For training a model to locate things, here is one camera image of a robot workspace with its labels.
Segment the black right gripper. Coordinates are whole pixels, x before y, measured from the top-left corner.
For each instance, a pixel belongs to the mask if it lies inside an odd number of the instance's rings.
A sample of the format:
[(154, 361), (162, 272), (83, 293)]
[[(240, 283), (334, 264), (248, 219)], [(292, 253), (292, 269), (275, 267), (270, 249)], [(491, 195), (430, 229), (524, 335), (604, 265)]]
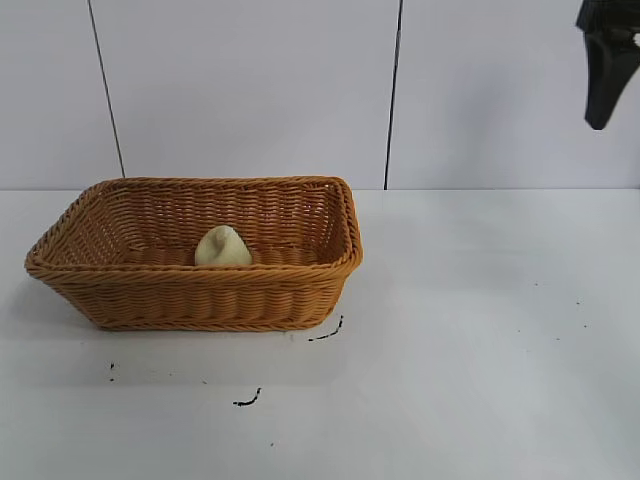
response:
[(601, 34), (612, 31), (639, 33), (637, 0), (583, 0), (576, 26), (584, 33), (588, 64), (585, 120), (594, 130), (608, 124), (627, 84), (639, 68), (639, 49), (612, 53)]

